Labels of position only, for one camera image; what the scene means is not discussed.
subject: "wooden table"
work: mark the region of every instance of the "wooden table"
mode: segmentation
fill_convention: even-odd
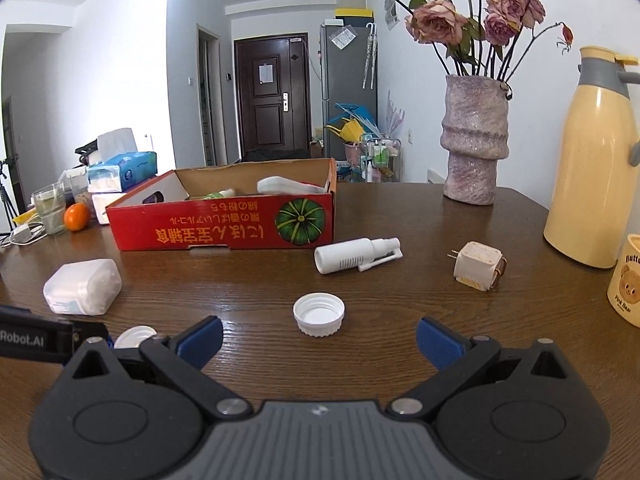
[[[434,373],[415,346],[415,327],[433,316],[465,335],[489,333],[505,346],[554,339],[607,413],[612,441],[599,479],[638,478],[640,330],[609,306],[611,272],[553,250],[542,236],[547,211],[509,189],[493,207],[442,196],[427,184],[340,184],[337,240],[399,237],[404,259],[365,273],[321,276],[311,251],[118,252],[108,227],[46,238],[0,255],[0,302],[49,313],[45,281],[62,264],[112,258],[123,279],[103,321],[112,335],[139,324],[181,332],[219,316],[225,344],[206,373],[261,399],[370,399],[385,405]],[[499,288],[483,293],[452,277],[450,250],[476,240],[509,261]],[[314,339],[292,305],[309,292],[346,304],[340,332]],[[36,480],[28,423],[60,372],[57,365],[0,358],[0,478]]]

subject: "ceramic vase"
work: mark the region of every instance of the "ceramic vase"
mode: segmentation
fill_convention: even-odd
[[[444,194],[459,202],[491,205],[498,160],[509,156],[508,88],[482,76],[447,76],[440,144],[449,151]]]

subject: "glass of water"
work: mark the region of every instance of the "glass of water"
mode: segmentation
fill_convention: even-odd
[[[65,230],[65,184],[57,182],[43,187],[33,194],[33,203],[44,224],[47,235]]]

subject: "yellow cup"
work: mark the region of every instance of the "yellow cup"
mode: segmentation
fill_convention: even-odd
[[[607,297],[620,316],[640,327],[640,235],[626,238]]]

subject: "wall outlet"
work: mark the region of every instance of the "wall outlet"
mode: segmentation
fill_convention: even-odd
[[[427,184],[444,184],[444,179],[433,170],[427,171]]]

